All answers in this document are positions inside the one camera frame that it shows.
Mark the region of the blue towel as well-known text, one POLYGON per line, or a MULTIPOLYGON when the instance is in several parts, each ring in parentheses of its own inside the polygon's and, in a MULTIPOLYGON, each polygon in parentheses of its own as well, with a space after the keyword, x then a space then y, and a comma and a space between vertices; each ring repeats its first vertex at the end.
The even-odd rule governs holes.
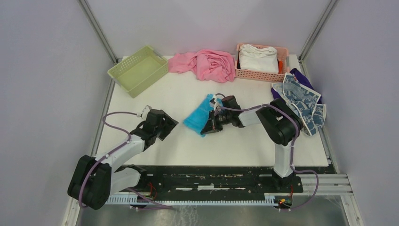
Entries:
POLYGON ((201 131, 208 121, 209 112, 214 110, 214 103, 211 101, 214 101, 215 98, 216 101, 221 101, 221 97, 225 97, 225 95, 221 93, 208 94, 199 106, 183 120, 183 124, 201 137, 204 137, 205 134, 201 134, 201 131))

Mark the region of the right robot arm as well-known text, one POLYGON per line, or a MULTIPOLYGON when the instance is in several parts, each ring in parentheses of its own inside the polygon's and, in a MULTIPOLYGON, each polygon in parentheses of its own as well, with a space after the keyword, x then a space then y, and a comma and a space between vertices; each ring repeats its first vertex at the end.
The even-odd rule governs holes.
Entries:
POLYGON ((238 128, 262 124, 269 138, 275 144, 275 162, 272 187, 277 192, 286 191, 290 185, 290 177, 295 175, 292 147, 303 127, 302 120, 282 98, 270 103, 248 109, 242 109, 235 96, 226 96, 221 101, 214 98, 210 101, 214 109, 209 112, 201 135, 223 130, 223 125, 231 124, 238 128))

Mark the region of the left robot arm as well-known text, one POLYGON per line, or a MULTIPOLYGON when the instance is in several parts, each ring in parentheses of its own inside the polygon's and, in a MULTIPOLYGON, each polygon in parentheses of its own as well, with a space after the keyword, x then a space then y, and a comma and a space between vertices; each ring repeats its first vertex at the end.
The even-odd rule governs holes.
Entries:
POLYGON ((133 115, 142 118, 142 121, 132 131, 107 123, 104 116, 104 125, 122 131, 127 138, 105 154, 84 155, 78 160, 67 194, 77 200, 81 208, 97 210, 105 205, 111 195, 130 188, 138 192, 146 188, 154 191, 147 171, 135 165, 126 165, 126 162, 146 151, 156 140, 163 141, 178 121, 163 110, 152 108, 133 115))

